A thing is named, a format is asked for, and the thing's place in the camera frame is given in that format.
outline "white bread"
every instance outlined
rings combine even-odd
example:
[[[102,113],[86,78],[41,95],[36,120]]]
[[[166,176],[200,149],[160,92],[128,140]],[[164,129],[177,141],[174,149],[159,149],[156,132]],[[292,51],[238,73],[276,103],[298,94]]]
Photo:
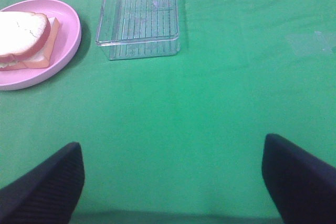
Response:
[[[49,18],[51,30],[49,37],[40,51],[30,58],[23,61],[12,61],[9,63],[0,63],[0,71],[17,70],[22,68],[47,68],[50,64],[50,56],[54,48],[54,43],[59,29],[57,18]]]
[[[50,34],[45,14],[0,12],[0,63],[25,60],[40,51]]]

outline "green fabric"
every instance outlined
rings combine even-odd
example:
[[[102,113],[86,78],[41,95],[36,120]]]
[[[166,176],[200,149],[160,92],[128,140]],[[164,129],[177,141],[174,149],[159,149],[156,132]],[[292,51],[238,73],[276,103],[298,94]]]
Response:
[[[79,141],[77,213],[276,217],[267,133],[336,165],[336,0],[178,0],[181,51],[126,61],[95,45],[102,0],[61,1],[82,42],[54,77],[0,92],[0,187]]]

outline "transparent container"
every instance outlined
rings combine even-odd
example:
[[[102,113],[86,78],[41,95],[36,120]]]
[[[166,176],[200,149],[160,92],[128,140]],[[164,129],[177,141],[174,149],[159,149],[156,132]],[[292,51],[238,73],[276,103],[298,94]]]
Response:
[[[109,60],[176,54],[177,0],[103,0],[96,44]]]

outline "black object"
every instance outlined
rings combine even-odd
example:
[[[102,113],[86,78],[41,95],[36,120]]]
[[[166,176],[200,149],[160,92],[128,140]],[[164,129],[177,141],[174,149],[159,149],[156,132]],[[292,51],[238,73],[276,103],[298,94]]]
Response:
[[[0,190],[0,223],[68,223],[84,179],[81,147],[69,143]]]
[[[262,172],[285,224],[336,223],[336,169],[287,139],[266,136]]]

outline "green tablecloth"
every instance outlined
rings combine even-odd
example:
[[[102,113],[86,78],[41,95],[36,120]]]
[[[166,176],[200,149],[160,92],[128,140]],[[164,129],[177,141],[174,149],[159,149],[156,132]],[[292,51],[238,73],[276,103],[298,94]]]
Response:
[[[125,61],[95,45],[102,0],[61,1],[82,42],[52,78],[0,92],[0,187],[78,141],[77,213],[271,217],[267,133],[336,165],[336,0],[178,0],[181,51]]]

